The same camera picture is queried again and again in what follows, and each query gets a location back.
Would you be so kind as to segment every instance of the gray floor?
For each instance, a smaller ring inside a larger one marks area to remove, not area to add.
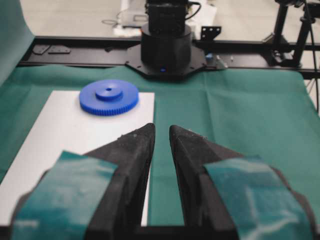
[[[210,0],[218,11],[214,25],[222,26],[219,40],[259,41],[273,31],[279,5],[274,0]],[[115,20],[120,0],[21,0],[24,17],[37,36],[113,37],[112,26],[102,20]],[[301,27],[301,8],[290,7],[284,35],[295,42]],[[313,25],[320,42],[320,21]],[[313,68],[311,52],[303,55],[304,67]],[[315,100],[315,87],[311,92]]]

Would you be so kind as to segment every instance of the green tape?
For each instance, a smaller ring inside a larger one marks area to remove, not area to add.
[[[34,40],[19,0],[0,0],[0,86]]]
[[[306,213],[258,157],[205,164],[241,240],[312,240]]]
[[[11,239],[84,239],[116,168],[63,152],[17,214]]]

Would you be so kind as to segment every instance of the metal bracket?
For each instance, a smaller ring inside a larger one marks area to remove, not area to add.
[[[48,54],[70,54],[70,53],[71,53],[71,49],[63,45],[52,46],[48,51]]]
[[[201,41],[214,41],[221,33],[221,26],[202,26],[201,27]]]
[[[32,52],[36,55],[42,55],[44,54],[51,45],[35,45]]]

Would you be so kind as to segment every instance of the green cloth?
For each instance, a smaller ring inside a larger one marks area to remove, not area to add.
[[[12,240],[82,240],[117,165],[63,152],[13,222]]]
[[[25,23],[20,0],[0,0],[0,86],[24,56],[34,35]]]
[[[155,149],[150,225],[183,225],[170,125],[192,130],[247,156],[260,155],[304,194],[320,223],[320,119],[293,71],[228,69],[184,82],[146,80],[126,67],[18,67],[0,87],[0,179],[5,175],[52,90],[80,90],[103,79],[155,92]]]
[[[259,157],[205,164],[241,240],[312,240],[307,214]]]

